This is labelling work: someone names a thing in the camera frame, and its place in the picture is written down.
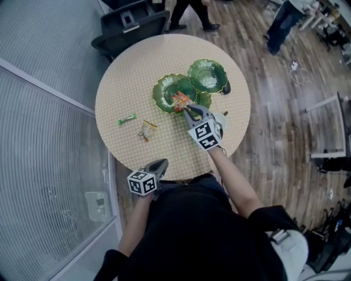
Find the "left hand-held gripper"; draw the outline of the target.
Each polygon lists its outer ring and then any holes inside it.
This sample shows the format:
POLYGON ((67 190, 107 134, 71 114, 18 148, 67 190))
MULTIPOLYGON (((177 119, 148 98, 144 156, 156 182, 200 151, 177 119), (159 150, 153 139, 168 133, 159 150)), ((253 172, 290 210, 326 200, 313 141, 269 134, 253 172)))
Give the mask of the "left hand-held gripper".
POLYGON ((127 177, 131 193, 145 197, 157 190, 157 183, 168 169, 167 159, 158 159, 148 163, 144 169, 133 171, 127 177))

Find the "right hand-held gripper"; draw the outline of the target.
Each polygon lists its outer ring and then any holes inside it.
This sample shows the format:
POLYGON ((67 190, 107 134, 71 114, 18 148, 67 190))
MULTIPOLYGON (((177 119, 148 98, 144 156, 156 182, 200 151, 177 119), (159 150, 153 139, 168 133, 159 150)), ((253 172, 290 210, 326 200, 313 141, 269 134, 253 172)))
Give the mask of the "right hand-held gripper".
POLYGON ((190 104, 183 109, 188 123, 188 134, 204 151, 220 146, 223 129, 209 109, 203 105, 190 104))

